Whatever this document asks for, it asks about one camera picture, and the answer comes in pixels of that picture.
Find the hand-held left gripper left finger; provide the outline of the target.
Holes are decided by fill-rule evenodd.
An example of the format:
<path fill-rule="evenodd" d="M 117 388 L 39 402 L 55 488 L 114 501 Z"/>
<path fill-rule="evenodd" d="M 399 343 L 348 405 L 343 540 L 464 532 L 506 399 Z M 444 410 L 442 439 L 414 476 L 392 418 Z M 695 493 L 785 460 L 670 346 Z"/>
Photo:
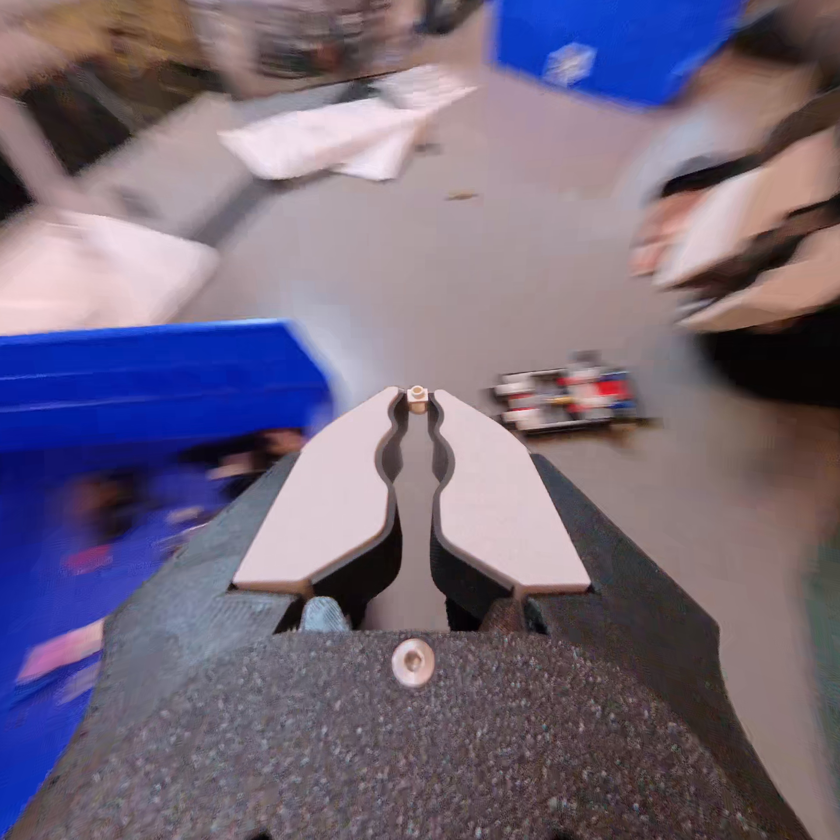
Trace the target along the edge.
<path fill-rule="evenodd" d="M 234 573 L 236 589 L 314 594 L 394 532 L 404 396 L 387 386 L 304 444 Z"/>

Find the lego set box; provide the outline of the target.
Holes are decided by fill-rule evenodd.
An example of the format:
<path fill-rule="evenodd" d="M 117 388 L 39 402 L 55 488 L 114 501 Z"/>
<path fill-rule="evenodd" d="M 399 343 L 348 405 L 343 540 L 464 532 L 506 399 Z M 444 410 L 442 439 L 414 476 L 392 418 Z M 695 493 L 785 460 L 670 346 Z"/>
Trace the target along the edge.
<path fill-rule="evenodd" d="M 417 62 L 425 2 L 191 1 L 199 48 L 236 100 L 381 76 Z"/>

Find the blue plastic bin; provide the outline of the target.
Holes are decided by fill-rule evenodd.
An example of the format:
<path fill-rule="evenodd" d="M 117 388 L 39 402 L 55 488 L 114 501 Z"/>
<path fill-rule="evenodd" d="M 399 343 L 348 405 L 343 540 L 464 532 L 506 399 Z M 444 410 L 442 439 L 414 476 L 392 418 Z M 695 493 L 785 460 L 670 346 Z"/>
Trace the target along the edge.
<path fill-rule="evenodd" d="M 284 320 L 6 336 L 1 351 L 1 496 L 12 453 L 312 434 L 333 415 L 328 377 Z M 2 834 L 84 717 L 101 657 L 11 703 L 1 654 Z"/>
<path fill-rule="evenodd" d="M 495 2 L 496 63 L 546 88 L 655 109 L 727 43 L 743 1 Z"/>

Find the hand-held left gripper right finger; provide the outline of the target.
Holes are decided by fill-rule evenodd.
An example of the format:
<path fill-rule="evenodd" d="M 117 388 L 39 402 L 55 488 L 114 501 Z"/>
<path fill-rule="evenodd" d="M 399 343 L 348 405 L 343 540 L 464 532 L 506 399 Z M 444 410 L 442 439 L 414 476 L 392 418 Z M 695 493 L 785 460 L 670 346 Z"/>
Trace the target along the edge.
<path fill-rule="evenodd" d="M 592 580 L 527 447 L 445 390 L 429 396 L 430 569 L 451 602 L 580 594 Z"/>

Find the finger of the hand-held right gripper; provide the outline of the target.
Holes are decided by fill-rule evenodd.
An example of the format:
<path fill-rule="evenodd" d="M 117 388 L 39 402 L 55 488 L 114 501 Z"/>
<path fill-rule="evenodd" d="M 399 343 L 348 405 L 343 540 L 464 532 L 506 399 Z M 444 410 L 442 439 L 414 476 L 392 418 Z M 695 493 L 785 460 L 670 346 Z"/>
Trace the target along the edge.
<path fill-rule="evenodd" d="M 828 199 L 837 184 L 838 141 L 832 127 L 711 188 L 671 242 L 654 273 L 655 285 L 675 287 L 735 256 L 753 237 L 778 227 L 794 210 Z"/>
<path fill-rule="evenodd" d="M 838 302 L 839 229 L 825 227 L 806 236 L 792 258 L 766 269 L 743 288 L 698 309 L 680 313 L 678 324 L 694 333 L 776 328 Z"/>

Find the lego car model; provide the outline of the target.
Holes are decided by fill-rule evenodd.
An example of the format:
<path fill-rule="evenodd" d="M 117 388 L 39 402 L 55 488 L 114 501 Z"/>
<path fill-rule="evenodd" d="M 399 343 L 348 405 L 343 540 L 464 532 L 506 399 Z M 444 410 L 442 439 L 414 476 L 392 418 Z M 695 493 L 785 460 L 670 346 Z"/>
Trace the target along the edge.
<path fill-rule="evenodd" d="M 619 433 L 651 422 L 630 372 L 594 351 L 561 367 L 501 374 L 489 394 L 498 422 L 526 438 Z"/>

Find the white paper sheets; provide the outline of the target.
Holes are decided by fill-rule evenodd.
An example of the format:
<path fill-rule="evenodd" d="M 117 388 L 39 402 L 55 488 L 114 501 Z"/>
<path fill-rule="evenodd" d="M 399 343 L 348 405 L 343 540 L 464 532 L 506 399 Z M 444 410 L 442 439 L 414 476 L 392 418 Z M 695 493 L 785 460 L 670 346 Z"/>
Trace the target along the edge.
<path fill-rule="evenodd" d="M 218 137 L 264 181 L 334 172 L 386 182 L 399 176 L 437 115 L 476 87 L 430 64 L 375 78 L 372 90 L 361 99 L 284 112 Z"/>

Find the white book stand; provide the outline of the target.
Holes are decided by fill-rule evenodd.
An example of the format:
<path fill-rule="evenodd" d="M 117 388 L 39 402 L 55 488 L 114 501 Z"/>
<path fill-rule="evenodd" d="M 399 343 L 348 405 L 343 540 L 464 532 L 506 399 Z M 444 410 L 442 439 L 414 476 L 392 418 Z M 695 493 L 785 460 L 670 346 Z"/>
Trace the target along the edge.
<path fill-rule="evenodd" d="M 167 322 L 215 272 L 215 248 L 101 213 L 7 96 L 1 129 L 2 154 L 35 199 L 2 232 L 3 336 Z"/>

